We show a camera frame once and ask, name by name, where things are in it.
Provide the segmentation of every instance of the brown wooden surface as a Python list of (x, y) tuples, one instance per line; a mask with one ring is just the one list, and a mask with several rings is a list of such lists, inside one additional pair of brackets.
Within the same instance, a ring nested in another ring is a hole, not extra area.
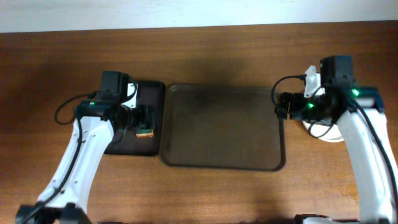
[[(102, 70), (173, 82), (271, 86), (321, 58), (353, 56), (360, 84), (379, 87), (398, 155), (398, 22), (0, 34), (0, 222), (35, 203), (71, 127), (53, 121), (67, 98), (97, 90)], [(280, 91), (299, 91), (286, 81)], [(70, 111), (62, 114), (70, 116)], [(357, 218), (344, 143), (285, 122), (278, 173), (167, 167), (158, 157), (104, 156), (91, 188), (92, 221), (237, 223), (318, 213)]]

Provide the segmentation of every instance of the green led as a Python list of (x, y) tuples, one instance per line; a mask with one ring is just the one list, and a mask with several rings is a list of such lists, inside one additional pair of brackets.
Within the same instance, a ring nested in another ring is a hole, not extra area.
[(354, 96), (359, 95), (359, 91), (357, 89), (352, 89), (351, 91), (353, 92)]

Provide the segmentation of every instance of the rectangular tray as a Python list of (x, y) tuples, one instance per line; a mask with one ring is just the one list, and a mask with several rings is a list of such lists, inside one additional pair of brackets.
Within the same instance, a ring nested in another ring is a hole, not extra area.
[(170, 166), (278, 171), (285, 164), (270, 88), (176, 84), (163, 120), (160, 156)]

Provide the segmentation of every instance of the wall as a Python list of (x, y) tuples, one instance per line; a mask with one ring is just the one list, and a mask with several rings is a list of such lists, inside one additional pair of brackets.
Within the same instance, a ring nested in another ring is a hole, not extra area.
[(397, 0), (0, 1), (0, 32), (396, 19)]

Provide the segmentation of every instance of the wood grain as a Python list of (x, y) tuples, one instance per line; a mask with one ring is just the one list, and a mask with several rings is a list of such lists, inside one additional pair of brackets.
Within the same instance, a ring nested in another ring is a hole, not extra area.
[[(271, 86), (323, 57), (352, 55), (360, 84), (380, 89), (397, 156), (397, 44), (398, 22), (0, 34), (0, 222), (14, 223), (20, 204), (34, 203), (48, 184), (71, 133), (53, 122), (53, 112), (67, 98), (98, 89), (102, 70), (166, 84)], [(279, 88), (301, 89), (297, 81)], [(297, 121), (285, 122), (285, 135), (287, 163), (277, 173), (104, 156), (88, 215), (126, 223), (238, 223), (298, 213), (358, 218), (344, 143), (313, 139)]]

